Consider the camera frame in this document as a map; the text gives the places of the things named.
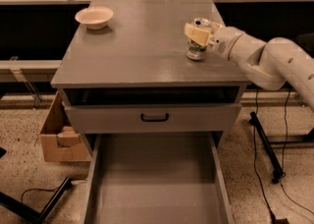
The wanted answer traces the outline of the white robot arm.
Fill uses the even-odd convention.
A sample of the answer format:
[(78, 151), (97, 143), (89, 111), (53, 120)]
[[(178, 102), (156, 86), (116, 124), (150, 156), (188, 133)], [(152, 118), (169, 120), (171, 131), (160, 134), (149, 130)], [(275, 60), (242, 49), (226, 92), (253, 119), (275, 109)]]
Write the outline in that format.
[(184, 34), (192, 44), (237, 64), (261, 88), (278, 90), (289, 83), (314, 110), (314, 59), (295, 42), (283, 37), (265, 42), (238, 28), (201, 19), (186, 23)]

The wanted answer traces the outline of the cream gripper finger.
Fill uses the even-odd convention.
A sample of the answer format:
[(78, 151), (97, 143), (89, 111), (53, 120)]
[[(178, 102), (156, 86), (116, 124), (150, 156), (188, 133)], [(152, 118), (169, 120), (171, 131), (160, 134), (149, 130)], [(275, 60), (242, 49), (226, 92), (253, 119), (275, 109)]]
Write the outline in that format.
[(219, 24), (213, 21), (210, 22), (210, 28), (212, 29), (213, 32), (216, 32), (218, 29), (223, 28), (223, 27), (224, 25), (222, 24)]
[(212, 40), (212, 29), (201, 28), (192, 24), (185, 24), (184, 34), (201, 46), (207, 46)]

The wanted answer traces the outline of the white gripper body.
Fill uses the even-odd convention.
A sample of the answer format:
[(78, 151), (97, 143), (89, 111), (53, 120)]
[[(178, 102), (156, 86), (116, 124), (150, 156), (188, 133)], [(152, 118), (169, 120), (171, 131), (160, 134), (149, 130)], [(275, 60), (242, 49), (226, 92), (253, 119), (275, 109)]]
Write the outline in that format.
[(235, 27), (218, 28), (213, 34), (213, 44), (209, 48), (212, 56), (229, 60), (236, 41), (244, 35), (244, 31)]

